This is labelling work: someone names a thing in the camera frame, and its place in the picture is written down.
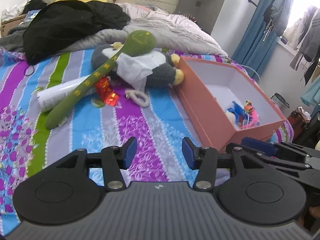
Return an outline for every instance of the beige hair tie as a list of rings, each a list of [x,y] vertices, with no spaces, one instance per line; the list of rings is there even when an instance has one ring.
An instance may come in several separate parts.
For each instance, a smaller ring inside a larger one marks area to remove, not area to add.
[[[138,106],[143,107],[143,108],[146,108],[150,105],[150,100],[149,100],[148,96],[139,90],[126,89],[125,90],[125,97],[127,99],[130,98]]]

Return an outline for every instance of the red shiny packet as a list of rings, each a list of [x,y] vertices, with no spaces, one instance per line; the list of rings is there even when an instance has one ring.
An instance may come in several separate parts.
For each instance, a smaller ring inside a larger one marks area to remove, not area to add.
[[[101,78],[94,86],[97,94],[105,104],[110,106],[115,106],[117,104],[119,95],[111,89],[109,79],[107,77]]]

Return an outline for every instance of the wooden nightstand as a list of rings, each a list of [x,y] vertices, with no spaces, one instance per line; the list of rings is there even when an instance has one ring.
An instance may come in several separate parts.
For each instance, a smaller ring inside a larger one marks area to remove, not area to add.
[[[15,17],[14,19],[11,19],[9,21],[2,22],[1,23],[1,36],[2,37],[6,36],[8,34],[8,31],[12,27],[22,23],[24,21],[25,17],[26,17],[26,15],[23,14],[23,15]]]

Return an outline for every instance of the bed sheet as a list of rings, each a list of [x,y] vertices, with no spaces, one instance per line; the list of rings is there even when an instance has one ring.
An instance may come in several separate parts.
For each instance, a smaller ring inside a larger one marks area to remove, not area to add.
[[[36,92],[90,74],[92,53],[93,50],[83,50],[49,58],[34,66],[34,72],[26,76],[28,66],[23,54],[0,49],[1,235],[7,235],[19,224],[12,205],[17,185],[77,148],[99,152],[110,145],[122,145],[135,136],[137,154],[131,167],[121,171],[126,184],[132,180],[193,184],[197,171],[188,168],[181,141],[190,137],[198,146],[201,142],[173,89],[147,90],[150,107],[141,109],[125,98],[127,85],[114,81],[114,90],[120,95],[116,107],[99,108],[93,103],[96,95],[91,95],[76,105],[62,127],[45,129],[47,114],[40,112]],[[235,64],[218,56],[185,56]],[[292,137],[292,128],[285,123],[273,141],[290,141]],[[90,178],[103,185],[101,169],[91,169]],[[228,171],[219,169],[216,184],[228,178]]]

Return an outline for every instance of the open cardboard box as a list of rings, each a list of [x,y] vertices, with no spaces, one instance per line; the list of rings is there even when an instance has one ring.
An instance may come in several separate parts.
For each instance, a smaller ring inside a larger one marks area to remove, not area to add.
[[[244,137],[267,140],[285,117],[262,90],[235,66],[181,57],[179,66],[184,81],[176,86],[177,94],[204,146],[223,151],[230,143]],[[236,129],[225,115],[232,101],[243,105],[252,102],[260,126]]]

